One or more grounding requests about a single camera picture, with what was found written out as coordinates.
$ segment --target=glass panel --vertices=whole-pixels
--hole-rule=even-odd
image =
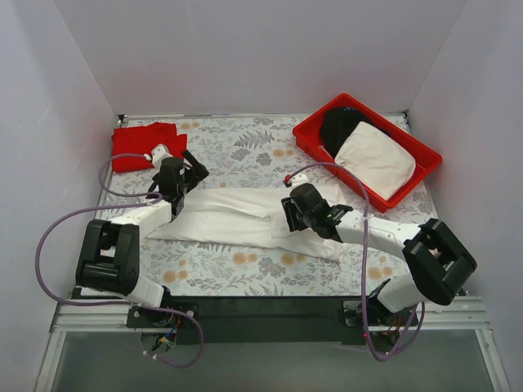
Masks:
[[[388,363],[333,343],[206,345],[179,370],[129,348],[139,333],[68,333],[53,391],[463,391],[493,390],[474,331],[424,331]],[[194,346],[167,356],[187,360]]]

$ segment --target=white backdrop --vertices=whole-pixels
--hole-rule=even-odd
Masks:
[[[410,114],[443,155],[430,188],[478,262],[475,293],[512,390],[523,390],[523,2],[468,0]]]
[[[0,390],[33,390],[56,303],[34,277],[43,231],[96,203],[114,114],[52,0],[0,2]],[[89,216],[44,249],[49,286],[74,281]]]
[[[410,107],[464,0],[55,0],[112,108]]]

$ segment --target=red plastic bin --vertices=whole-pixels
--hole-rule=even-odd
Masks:
[[[297,146],[303,149],[307,154],[309,154],[318,162],[333,163],[334,159],[332,159],[325,151],[320,149],[320,147],[323,147],[324,145],[320,138],[320,128],[324,121],[324,113],[327,110],[346,106],[350,106],[362,112],[372,121],[376,128],[386,131],[396,143],[409,151],[409,153],[416,160],[416,170],[414,171],[410,181],[402,186],[389,200],[381,198],[370,188],[365,186],[365,189],[369,194],[370,203],[380,212],[385,212],[387,209],[397,206],[401,200],[403,200],[403,198],[416,187],[416,185],[423,181],[423,179],[427,177],[428,174],[431,173],[441,163],[443,159],[436,151],[429,149],[422,142],[414,139],[407,132],[402,131],[396,125],[388,122],[385,118],[347,94],[341,94],[340,96],[337,96],[328,104],[326,104],[326,106],[295,126],[293,129],[293,134],[296,136]],[[336,167],[325,168],[332,172],[345,184],[350,186],[359,196],[363,197],[360,187],[343,170]]]

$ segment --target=fabric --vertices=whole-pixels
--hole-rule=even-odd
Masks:
[[[331,204],[345,203],[337,185],[317,187]],[[341,261],[347,245],[320,238],[307,229],[290,233],[281,199],[289,189],[195,189],[181,214],[149,238],[282,248],[307,256]]]
[[[177,135],[175,124],[155,122],[148,127],[117,128],[112,135],[113,156],[118,154],[151,154],[159,144],[166,145],[171,155],[181,157],[187,149],[187,135]],[[112,162],[117,173],[153,168],[151,162],[141,158],[120,158]]]
[[[345,140],[362,121],[372,124],[363,113],[354,108],[336,108],[325,112],[320,137],[331,157],[336,157]]]
[[[416,160],[389,136],[360,122],[334,159],[385,200],[412,178]]]

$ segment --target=white cloth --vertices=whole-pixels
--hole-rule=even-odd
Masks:
[[[385,200],[412,178],[416,160],[376,127],[360,122],[334,159]]]
[[[316,187],[331,204],[344,204],[337,185]],[[280,247],[313,257],[341,261],[347,245],[320,238],[311,229],[290,233],[281,199],[290,189],[195,189],[186,195],[180,215],[149,238]]]

